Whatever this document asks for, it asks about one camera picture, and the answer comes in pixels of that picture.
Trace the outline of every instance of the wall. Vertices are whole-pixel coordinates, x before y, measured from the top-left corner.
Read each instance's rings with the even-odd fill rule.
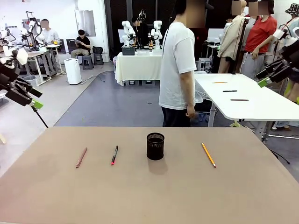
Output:
[[[0,0],[0,16],[5,16],[9,26],[22,28],[22,20],[26,19],[26,11],[34,12],[38,19],[48,19],[50,27],[56,30],[60,38],[75,39],[78,36],[75,9],[90,9],[94,13],[96,37],[91,37],[93,46],[103,47],[103,59],[108,61],[108,41],[105,19],[105,8],[103,0]],[[70,55],[59,55],[61,60],[69,58]]]
[[[299,3],[298,0],[275,0],[274,17],[277,19],[278,26],[285,24],[291,19],[291,16],[285,12],[292,3]]]

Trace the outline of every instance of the black mesh pen cup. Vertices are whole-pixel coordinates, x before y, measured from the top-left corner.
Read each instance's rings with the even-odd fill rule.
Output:
[[[150,160],[160,160],[164,157],[164,139],[160,133],[151,133],[147,136],[146,155]]]

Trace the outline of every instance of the gray floor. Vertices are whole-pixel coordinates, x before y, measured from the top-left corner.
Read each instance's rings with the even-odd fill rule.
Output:
[[[104,72],[88,86],[55,126],[162,126],[163,114],[158,99],[158,85],[122,87],[117,84],[113,72]],[[231,123],[218,112],[214,126],[227,127]],[[250,128],[255,126],[254,122],[242,124]],[[194,120],[192,126],[207,126],[207,123]],[[299,128],[271,133],[299,135]],[[299,182],[299,140],[269,138],[266,145],[291,162],[288,165],[279,159]]]

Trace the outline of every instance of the black marker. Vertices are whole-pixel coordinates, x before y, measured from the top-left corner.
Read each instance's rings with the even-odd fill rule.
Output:
[[[114,155],[113,155],[112,161],[111,161],[111,165],[114,165],[114,161],[115,161],[115,158],[116,158],[116,155],[117,155],[117,151],[118,151],[118,146],[116,146],[116,148],[115,148]]]

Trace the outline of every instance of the black pants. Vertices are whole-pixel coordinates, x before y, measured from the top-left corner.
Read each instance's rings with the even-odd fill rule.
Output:
[[[186,116],[187,109],[173,110],[162,107],[164,114],[163,127],[190,127],[190,118]]]

